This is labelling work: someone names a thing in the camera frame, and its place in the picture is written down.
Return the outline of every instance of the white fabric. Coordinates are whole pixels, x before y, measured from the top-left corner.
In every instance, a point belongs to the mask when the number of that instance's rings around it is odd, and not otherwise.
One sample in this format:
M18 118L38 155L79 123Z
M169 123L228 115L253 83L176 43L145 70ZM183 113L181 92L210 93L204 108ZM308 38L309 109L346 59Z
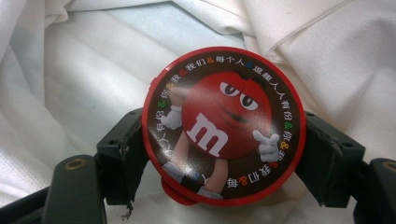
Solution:
M178 56L234 46L276 63L312 111L396 160L393 0L0 0L0 206L46 187L61 160L95 153ZM353 223L296 175L242 207L183 206L149 163L133 223ZM125 209L109 206L109 223Z

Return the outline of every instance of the red lid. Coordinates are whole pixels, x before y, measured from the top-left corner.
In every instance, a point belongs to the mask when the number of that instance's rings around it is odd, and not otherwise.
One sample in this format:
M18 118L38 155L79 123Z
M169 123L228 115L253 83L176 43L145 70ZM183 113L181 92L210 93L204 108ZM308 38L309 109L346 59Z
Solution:
M292 174L304 150L305 116L273 64L214 47L180 57L152 81L142 130L169 196L240 205L274 192Z

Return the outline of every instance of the white glove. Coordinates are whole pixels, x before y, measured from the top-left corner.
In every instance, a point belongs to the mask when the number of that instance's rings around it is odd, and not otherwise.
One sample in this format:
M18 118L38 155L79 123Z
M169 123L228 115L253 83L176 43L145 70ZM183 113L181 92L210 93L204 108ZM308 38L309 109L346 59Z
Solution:
M253 137L260 142L259 151L262 161L273 162L278 160L279 148L277 147L277 141L279 140L279 135L277 133L271 135L271 138L267 138L259 131L254 130Z
M181 126L181 106L171 105L171 109L168 116L161 117L161 123L174 130Z

